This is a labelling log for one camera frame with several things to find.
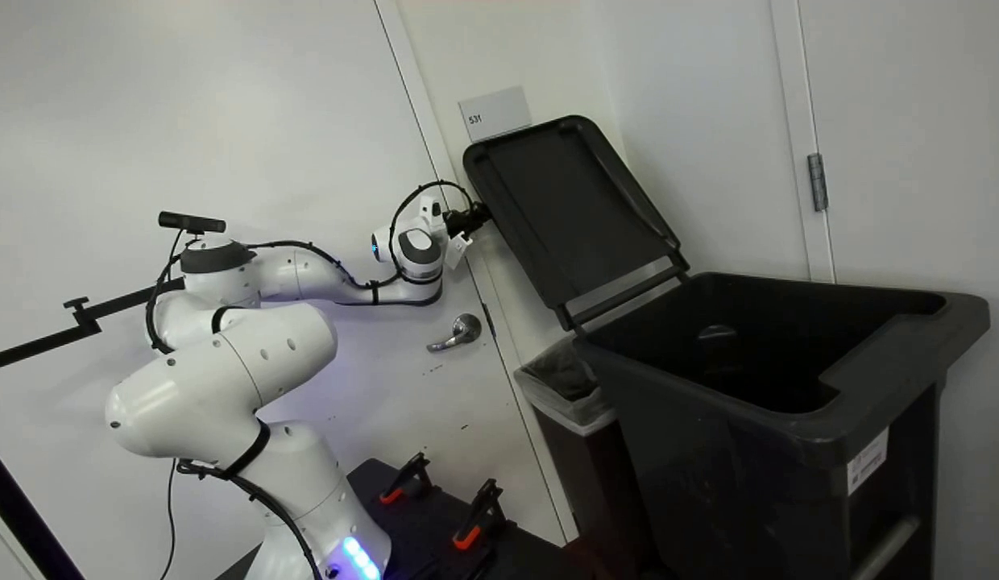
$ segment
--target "door hinge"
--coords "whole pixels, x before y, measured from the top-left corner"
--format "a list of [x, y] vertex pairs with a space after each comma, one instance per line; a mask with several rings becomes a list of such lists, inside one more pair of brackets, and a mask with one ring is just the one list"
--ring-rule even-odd
[[819, 151], [809, 154], [809, 185], [813, 185], [816, 212], [825, 212], [827, 208], [827, 179], [825, 179], [825, 160]]

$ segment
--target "door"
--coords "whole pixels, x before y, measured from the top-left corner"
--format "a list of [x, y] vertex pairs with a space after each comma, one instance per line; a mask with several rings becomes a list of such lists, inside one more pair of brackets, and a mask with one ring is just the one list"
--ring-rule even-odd
[[[0, 348], [66, 327], [71, 295], [147, 286], [171, 240], [157, 208], [309, 238], [374, 277], [366, 234], [433, 178], [372, 0], [0, 0]], [[460, 312], [486, 318], [467, 269], [424, 308], [324, 308], [334, 365], [268, 419], [317, 424], [346, 467], [424, 451], [464, 500], [496, 476], [506, 513], [560, 540], [490, 331], [424, 350]], [[167, 462], [103, 427], [108, 388], [152, 353], [138, 308], [103, 327], [0, 370], [0, 454], [83, 577], [157, 577]], [[261, 534], [223, 484], [176, 479], [174, 513], [176, 577], [214, 577]]]
[[790, 164], [768, 2], [589, 7], [626, 154], [693, 269], [825, 280], [825, 226]]
[[999, 0], [790, 2], [837, 277], [991, 305], [943, 389], [937, 577], [999, 577]]

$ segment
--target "gray container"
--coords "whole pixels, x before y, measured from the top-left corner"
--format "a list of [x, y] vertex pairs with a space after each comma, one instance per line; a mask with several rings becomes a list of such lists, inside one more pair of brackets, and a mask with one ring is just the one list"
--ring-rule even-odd
[[580, 550], [589, 550], [606, 577], [659, 577], [618, 419], [570, 338], [517, 370], [517, 380], [552, 447]]

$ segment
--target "cable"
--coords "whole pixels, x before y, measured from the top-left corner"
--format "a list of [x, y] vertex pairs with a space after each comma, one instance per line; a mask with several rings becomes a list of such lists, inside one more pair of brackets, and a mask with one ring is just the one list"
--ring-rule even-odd
[[167, 472], [167, 524], [171, 524], [171, 550], [167, 550], [167, 563], [165, 563], [165, 571], [157, 574], [161, 580], [167, 580], [167, 574], [171, 574], [171, 567], [174, 567], [174, 558], [176, 558], [174, 472], [176, 472], [176, 465], [171, 462], [171, 472]]
[[[416, 280], [416, 277], [405, 277], [405, 267], [398, 264], [395, 258], [395, 226], [398, 226], [398, 215], [405, 212], [405, 207], [433, 190], [433, 186], [451, 186], [457, 190], [464, 200], [467, 200], [467, 208], [475, 208], [475, 200], [470, 192], [457, 185], [457, 179], [430, 179], [430, 185], [418, 185], [411, 192], [402, 197], [402, 202], [395, 207], [392, 218], [390, 218], [390, 238], [388, 238], [388, 249], [390, 249], [390, 258], [392, 258], [392, 274], [383, 277], [383, 280], [356, 280], [334, 254], [329, 254], [324, 249], [314, 246], [314, 240], [298, 240], [298, 238], [273, 238], [273, 240], [257, 240], [257, 246], [244, 246], [244, 249], [307, 249], [314, 254], [320, 254], [321, 262], [329, 262], [340, 277], [346, 283], [351, 283], [353, 289], [378, 289], [378, 286], [390, 286], [395, 283], [398, 277], [405, 283], [418, 283], [418, 286], [430, 286], [434, 283], [442, 274], [434, 277], [424, 277], [424, 280]], [[374, 305], [424, 305], [424, 304], [434, 304], [438, 295], [430, 295], [430, 298], [418, 298], [418, 304], [398, 304], [398, 298], [379, 298]]]
[[155, 298], [165, 292], [167, 277], [171, 277], [171, 267], [179, 262], [179, 254], [176, 254], [179, 234], [184, 234], [184, 229], [176, 229], [174, 246], [171, 246], [171, 254], [167, 254], [167, 264], [165, 264], [165, 269], [155, 277], [152, 295], [147, 295], [147, 304], [145, 304], [145, 331], [147, 331], [152, 348], [157, 348], [161, 353], [171, 353], [174, 348], [155, 331]]
[[388, 246], [390, 246], [390, 258], [392, 258], [392, 267], [395, 267], [395, 274], [390, 277], [390, 283], [398, 280], [398, 277], [402, 277], [405, 283], [434, 283], [434, 280], [442, 277], [442, 274], [438, 274], [438, 277], [433, 277], [433, 280], [408, 280], [405, 269], [402, 269], [402, 264], [398, 264], [398, 258], [395, 258], [395, 222], [398, 222], [402, 208], [405, 208], [418, 192], [424, 192], [424, 190], [433, 190], [433, 186], [460, 190], [464, 200], [467, 200], [467, 208], [475, 207], [470, 192], [467, 192], [457, 179], [424, 179], [424, 185], [418, 185], [418, 186], [395, 207], [392, 222], [390, 222], [390, 238], [388, 238]]
[[288, 514], [288, 509], [257, 484], [244, 479], [244, 476], [232, 476], [235, 486], [243, 486], [248, 497], [254, 497], [257, 501], [265, 501], [292, 534], [296, 543], [304, 549], [304, 558], [309, 563], [314, 580], [321, 580], [320, 563], [314, 558], [309, 540], [304, 537], [298, 524]]

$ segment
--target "black stand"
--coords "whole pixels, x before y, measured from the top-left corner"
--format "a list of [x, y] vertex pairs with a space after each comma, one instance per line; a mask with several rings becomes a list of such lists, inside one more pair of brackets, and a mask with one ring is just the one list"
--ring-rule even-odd
[[59, 580], [83, 580], [66, 550], [59, 543], [44, 519], [35, 505], [21, 497], [14, 472], [0, 462], [0, 519], [8, 524], [21, 550], [44, 577]]
[[63, 346], [89, 338], [89, 335], [99, 335], [103, 331], [99, 318], [117, 315], [122, 308], [136, 308], [136, 305], [147, 304], [155, 292], [167, 292], [167, 289], [179, 289], [179, 286], [184, 286], [184, 280], [167, 280], [165, 286], [141, 286], [136, 292], [122, 292], [117, 298], [93, 304], [93, 305], [88, 305], [88, 295], [66, 298], [63, 308], [74, 312], [77, 326], [0, 350], [0, 366], [44, 353], [44, 350], [56, 350], [56, 348], [63, 348]]
[[[512, 521], [498, 524], [503, 530], [486, 524], [467, 550], [453, 549], [475, 509], [438, 486], [388, 505], [379, 493], [392, 486], [395, 470], [379, 462], [362, 465], [349, 479], [372, 519], [392, 537], [388, 580], [589, 580], [560, 549]], [[243, 580], [251, 558], [254, 550], [220, 580]]]

